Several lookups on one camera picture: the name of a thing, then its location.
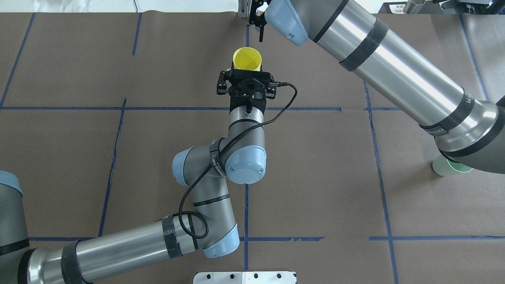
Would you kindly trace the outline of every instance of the black strap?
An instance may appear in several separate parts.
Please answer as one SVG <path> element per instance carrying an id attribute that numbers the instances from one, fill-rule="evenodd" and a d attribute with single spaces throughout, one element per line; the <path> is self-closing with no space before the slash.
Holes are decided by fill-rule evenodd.
<path id="1" fill-rule="evenodd" d="M 82 278 L 79 265 L 77 264 L 77 244 L 81 241 L 63 247 L 62 252 L 62 276 L 65 284 L 91 284 Z"/>
<path id="2" fill-rule="evenodd" d="M 326 22 L 326 25 L 324 25 L 324 27 L 319 31 L 319 33 L 316 35 L 316 37 L 314 37 L 314 40 L 313 40 L 314 42 L 317 43 L 321 39 L 321 37 L 323 37 L 323 35 L 326 33 L 326 31 L 330 28 L 330 26 L 333 24 L 335 19 L 338 17 L 338 15 L 340 15 L 342 10 L 344 10 L 345 5 L 347 5 L 348 2 L 349 2 L 349 0 L 343 0 L 340 3 L 340 5 L 338 5 L 337 10 L 335 10 L 333 15 L 331 15 L 328 22 Z"/>
<path id="3" fill-rule="evenodd" d="M 221 177 L 226 176 L 223 161 L 221 160 L 221 157 L 219 157 L 219 143 L 223 139 L 224 138 L 216 139 L 212 141 L 209 146 L 209 152 L 211 153 L 211 165 Z"/>
<path id="4" fill-rule="evenodd" d="M 499 100 L 496 103 L 496 105 L 499 106 L 499 107 L 504 107 L 505 108 L 505 97 L 501 98 L 501 100 Z"/>
<path id="5" fill-rule="evenodd" d="M 168 215 L 161 220 L 163 238 L 167 247 L 168 256 L 176 259 L 182 256 L 181 248 L 175 236 L 174 215 Z"/>
<path id="6" fill-rule="evenodd" d="M 489 132 L 484 135 L 484 137 L 480 138 L 477 142 L 473 143 L 469 147 L 466 147 L 462 150 L 455 152 L 444 152 L 446 155 L 450 157 L 464 157 L 469 156 L 482 148 L 486 147 L 489 143 L 491 143 L 499 134 L 503 131 L 503 127 L 505 126 L 505 110 L 501 107 L 498 107 L 498 117 L 493 127 L 489 130 Z"/>
<path id="7" fill-rule="evenodd" d="M 30 246 L 30 241 L 28 239 L 20 240 L 12 244 L 8 244 L 0 247 L 0 255 L 8 254 L 11 252 L 18 251 L 20 249 L 28 248 Z"/>
<path id="8" fill-rule="evenodd" d="M 202 206 L 202 205 L 207 205 L 207 204 L 218 202 L 218 201 L 221 201 L 221 200 L 224 200 L 224 199 L 227 199 L 227 198 L 230 198 L 229 194 L 225 194 L 225 195 L 222 195 L 222 196 L 219 196 L 219 197 L 216 197 L 216 198 L 207 199 L 207 200 L 200 201 L 200 202 L 195 202 L 195 203 L 193 203 L 193 206 L 194 207 L 198 207 L 198 206 Z"/>
<path id="9" fill-rule="evenodd" d="M 188 221 L 189 221 L 189 230 L 191 233 L 195 234 L 195 230 L 194 230 L 194 224 L 193 224 L 193 217 L 191 215 L 188 215 Z M 194 250 L 197 251 L 198 250 L 198 241 L 196 240 L 195 237 L 193 237 L 193 247 L 194 247 Z"/>
<path id="10" fill-rule="evenodd" d="M 475 99 L 466 93 L 463 93 L 463 98 L 456 109 L 446 118 L 437 124 L 430 126 L 419 125 L 424 131 L 432 136 L 442 136 L 460 125 L 472 112 L 475 105 Z"/>
<path id="11" fill-rule="evenodd" d="M 31 255 L 36 249 L 27 250 L 23 254 L 18 266 L 18 284 L 28 284 L 28 265 L 30 264 Z"/>
<path id="12" fill-rule="evenodd" d="M 239 122 L 252 122 L 252 123 L 256 123 L 256 124 L 259 124 L 259 123 L 260 123 L 259 121 L 254 120 L 254 119 L 245 119 L 245 118 L 244 118 L 244 119 L 239 119 L 239 120 L 235 120 L 235 121 L 233 121 L 233 122 L 230 124 L 230 126 L 228 126 L 228 130 L 230 130 L 230 128 L 231 128 L 233 125 L 235 125 L 235 124 L 237 124 L 237 123 L 239 123 Z"/>
<path id="13" fill-rule="evenodd" d="M 342 67 L 347 69 L 347 71 L 356 70 L 375 52 L 388 30 L 389 27 L 383 21 L 377 19 L 367 37 L 363 39 L 360 45 L 346 59 L 340 62 Z"/>

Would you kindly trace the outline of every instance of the green cup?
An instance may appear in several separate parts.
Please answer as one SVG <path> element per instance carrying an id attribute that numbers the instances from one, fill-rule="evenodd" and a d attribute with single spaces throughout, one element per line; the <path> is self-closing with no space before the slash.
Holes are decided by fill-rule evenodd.
<path id="1" fill-rule="evenodd" d="M 431 164 L 433 171 L 435 171 L 438 175 L 448 176 L 458 173 L 467 173 L 472 170 L 471 167 L 465 166 L 460 163 L 454 163 L 446 159 L 444 156 L 440 155 L 433 161 Z"/>

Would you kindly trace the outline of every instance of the machine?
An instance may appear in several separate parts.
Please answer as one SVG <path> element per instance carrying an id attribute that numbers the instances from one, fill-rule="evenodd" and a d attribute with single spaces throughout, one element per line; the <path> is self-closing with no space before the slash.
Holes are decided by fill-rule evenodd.
<path id="1" fill-rule="evenodd" d="M 258 15 L 264 3 L 254 0 L 249 15 L 249 23 L 260 30 L 260 41 L 267 23 L 296 45 L 311 39 L 416 120 L 448 160 L 505 173 L 505 98 L 496 104 L 475 100 L 353 0 L 267 2 L 265 13 Z M 262 127 L 296 97 L 292 84 L 277 82 L 261 70 L 258 54 L 238 52 L 248 59 L 236 57 L 230 70 L 221 71 L 217 84 L 218 94 L 230 95 L 229 138 L 174 158 L 177 181 L 191 185 L 177 213 L 58 250 L 30 249 L 19 183 L 14 175 L 0 172 L 2 283 L 91 283 L 199 249 L 211 258 L 233 252 L 238 231 L 224 177 L 254 183 L 265 175 Z M 293 87 L 295 94 L 274 119 L 263 122 L 266 99 L 275 98 L 281 86 Z M 189 194 L 195 211 L 182 211 Z"/>

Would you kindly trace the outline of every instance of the yellow cup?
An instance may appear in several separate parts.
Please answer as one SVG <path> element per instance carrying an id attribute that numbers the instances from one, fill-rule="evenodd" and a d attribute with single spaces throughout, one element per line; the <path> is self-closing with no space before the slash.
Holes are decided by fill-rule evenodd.
<path id="1" fill-rule="evenodd" d="M 240 48 L 233 54 L 235 68 L 250 71 L 261 70 L 261 54 L 253 48 Z"/>

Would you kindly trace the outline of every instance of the white wall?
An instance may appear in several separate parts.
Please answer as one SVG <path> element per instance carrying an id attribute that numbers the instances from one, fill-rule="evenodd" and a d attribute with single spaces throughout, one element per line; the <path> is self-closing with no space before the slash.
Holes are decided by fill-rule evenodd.
<path id="1" fill-rule="evenodd" d="M 356 0 L 371 13 L 383 0 Z M 238 10 L 238 0 L 136 0 L 139 12 L 226 12 Z M 0 0 L 0 12 L 135 12 L 133 0 Z"/>

